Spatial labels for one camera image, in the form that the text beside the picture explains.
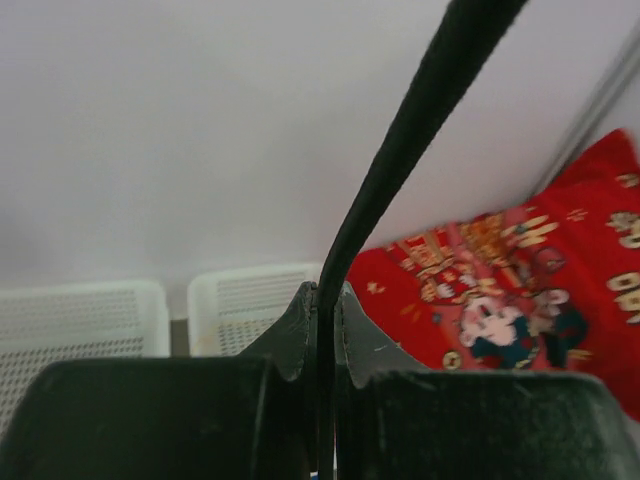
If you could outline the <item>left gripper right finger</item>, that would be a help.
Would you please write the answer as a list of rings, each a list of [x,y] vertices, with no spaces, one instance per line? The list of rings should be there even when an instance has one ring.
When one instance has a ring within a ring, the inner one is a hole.
[[[346,282],[334,311],[337,479],[364,479],[380,452],[384,424],[375,387],[391,372],[429,370],[378,327]]]

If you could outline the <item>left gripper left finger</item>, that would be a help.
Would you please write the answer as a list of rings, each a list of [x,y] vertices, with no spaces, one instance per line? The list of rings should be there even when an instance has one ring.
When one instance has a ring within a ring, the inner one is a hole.
[[[253,473],[317,468],[317,285],[302,283],[285,312],[241,353],[262,360],[251,446]]]

